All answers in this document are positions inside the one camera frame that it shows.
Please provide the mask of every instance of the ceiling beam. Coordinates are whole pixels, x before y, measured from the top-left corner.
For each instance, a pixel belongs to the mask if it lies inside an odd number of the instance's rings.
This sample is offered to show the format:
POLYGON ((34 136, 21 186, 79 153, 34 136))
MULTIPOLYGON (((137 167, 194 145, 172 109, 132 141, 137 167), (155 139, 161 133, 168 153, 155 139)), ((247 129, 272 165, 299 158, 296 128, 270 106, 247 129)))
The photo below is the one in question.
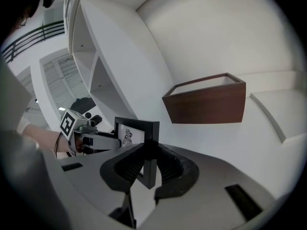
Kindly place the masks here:
POLYGON ((59 61, 56 59, 56 60, 53 60, 52 61, 54 67, 56 68, 57 72, 58 72, 58 75, 59 75, 59 78, 62 80, 64 86, 66 87, 67 91, 69 92, 69 94, 71 94, 71 96, 73 97, 73 99, 76 99, 75 95, 73 94, 73 92, 71 91, 64 75, 63 75, 63 72, 61 70, 61 67, 59 66, 59 61))

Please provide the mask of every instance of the person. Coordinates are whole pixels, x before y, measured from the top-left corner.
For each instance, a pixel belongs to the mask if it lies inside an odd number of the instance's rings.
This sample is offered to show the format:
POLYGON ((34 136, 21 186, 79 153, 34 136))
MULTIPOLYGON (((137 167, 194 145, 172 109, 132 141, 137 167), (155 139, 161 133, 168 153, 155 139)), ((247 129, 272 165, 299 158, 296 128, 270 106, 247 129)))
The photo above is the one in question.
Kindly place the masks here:
MULTIPOLYGON (((5 18, 5 23, 3 23, 3 27, 1 29, 0 34, 0 45, 4 42, 4 40, 14 33, 17 29, 26 25, 26 21, 28 18, 31 18, 40 3, 40 0, 14 0, 17 4, 14 5, 14 9, 8 8, 4 9, 2 12, 3 18, 5 18)), ((44 0, 44 7, 50 7, 53 0, 44 0)), ((17 128, 17 132, 31 137, 34 139, 40 148, 42 149, 51 149, 54 151, 55 143, 59 137, 59 132, 45 130, 40 127, 37 127, 33 124, 30 124, 28 120, 22 118, 19 126, 17 128)), ((71 149, 68 145, 68 141, 65 137, 61 137, 58 143, 58 152, 71 152, 71 149)))

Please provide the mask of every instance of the black picture frame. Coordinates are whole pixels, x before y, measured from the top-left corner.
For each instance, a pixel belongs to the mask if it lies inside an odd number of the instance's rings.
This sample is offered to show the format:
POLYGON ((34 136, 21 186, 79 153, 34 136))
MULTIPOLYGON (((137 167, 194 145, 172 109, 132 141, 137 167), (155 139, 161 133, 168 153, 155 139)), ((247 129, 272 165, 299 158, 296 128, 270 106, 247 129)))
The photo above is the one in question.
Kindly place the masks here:
MULTIPOLYGON (((134 129, 144 131, 144 145, 158 145, 160 122, 142 121, 130 118, 115 117, 114 138, 118 139, 118 126, 125 125, 134 129)), ((144 161, 143 174, 139 173, 137 179, 148 189, 155 186, 157 172, 157 159, 144 161)))
POLYGON ((159 143, 160 122, 142 121, 130 118, 115 117, 114 138, 118 139, 118 125, 125 125, 134 129, 144 131, 144 144, 159 143))

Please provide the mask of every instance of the black slot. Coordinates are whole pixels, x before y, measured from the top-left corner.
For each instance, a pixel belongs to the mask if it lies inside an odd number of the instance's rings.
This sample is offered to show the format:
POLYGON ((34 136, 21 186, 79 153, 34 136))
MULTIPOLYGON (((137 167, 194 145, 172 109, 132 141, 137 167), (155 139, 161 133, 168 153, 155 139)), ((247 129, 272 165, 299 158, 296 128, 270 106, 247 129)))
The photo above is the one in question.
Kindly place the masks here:
POLYGON ((82 167, 82 164, 72 163, 72 164, 62 166, 62 169, 63 169, 63 171, 71 171, 71 170, 74 170, 74 169, 78 169, 80 167, 82 167))
POLYGON ((227 186, 225 187, 225 190, 232 198, 246 221, 253 219, 262 212, 262 209, 239 185, 227 186))

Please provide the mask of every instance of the ceiling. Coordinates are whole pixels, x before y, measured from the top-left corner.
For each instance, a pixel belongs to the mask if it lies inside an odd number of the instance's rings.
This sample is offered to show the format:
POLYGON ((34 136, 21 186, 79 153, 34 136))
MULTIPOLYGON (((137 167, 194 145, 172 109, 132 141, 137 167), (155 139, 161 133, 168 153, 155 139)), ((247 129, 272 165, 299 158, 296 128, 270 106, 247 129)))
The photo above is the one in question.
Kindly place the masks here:
MULTIPOLYGON (((51 96, 57 106, 70 108, 76 98, 90 97, 71 55, 64 55, 44 65, 46 79, 51 96)), ((24 113, 32 124, 47 128, 48 124, 35 102, 36 96, 33 89, 30 68, 20 79, 22 85, 29 91, 32 98, 24 113)))

